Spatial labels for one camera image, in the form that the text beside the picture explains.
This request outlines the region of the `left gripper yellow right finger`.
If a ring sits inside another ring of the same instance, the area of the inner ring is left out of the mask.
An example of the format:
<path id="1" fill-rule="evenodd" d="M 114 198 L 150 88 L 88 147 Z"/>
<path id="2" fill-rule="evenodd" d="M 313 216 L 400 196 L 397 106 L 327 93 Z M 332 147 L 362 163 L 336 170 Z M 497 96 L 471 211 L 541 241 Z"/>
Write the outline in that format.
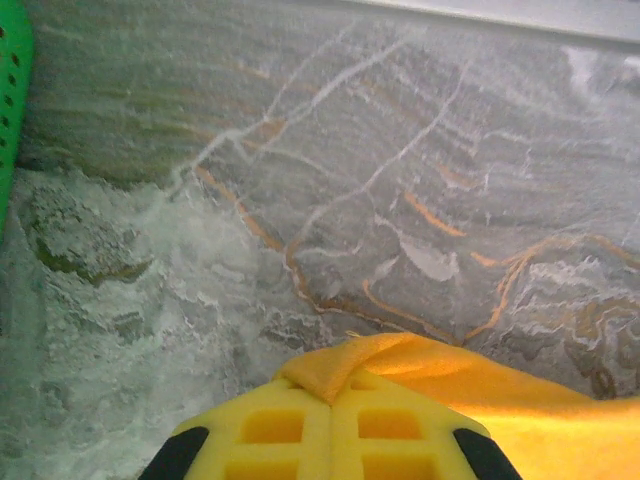
<path id="1" fill-rule="evenodd" d="M 376 375 L 354 375 L 331 407 L 333 479 L 519 479 L 477 421 Z"/>

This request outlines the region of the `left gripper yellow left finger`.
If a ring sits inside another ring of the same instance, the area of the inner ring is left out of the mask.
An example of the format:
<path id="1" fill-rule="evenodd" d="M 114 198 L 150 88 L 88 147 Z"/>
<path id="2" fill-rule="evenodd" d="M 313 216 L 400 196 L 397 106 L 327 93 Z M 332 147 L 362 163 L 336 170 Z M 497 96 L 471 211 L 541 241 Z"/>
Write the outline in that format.
<path id="1" fill-rule="evenodd" d="M 176 427 L 143 479 L 329 479 L 331 407 L 271 381 Z"/>

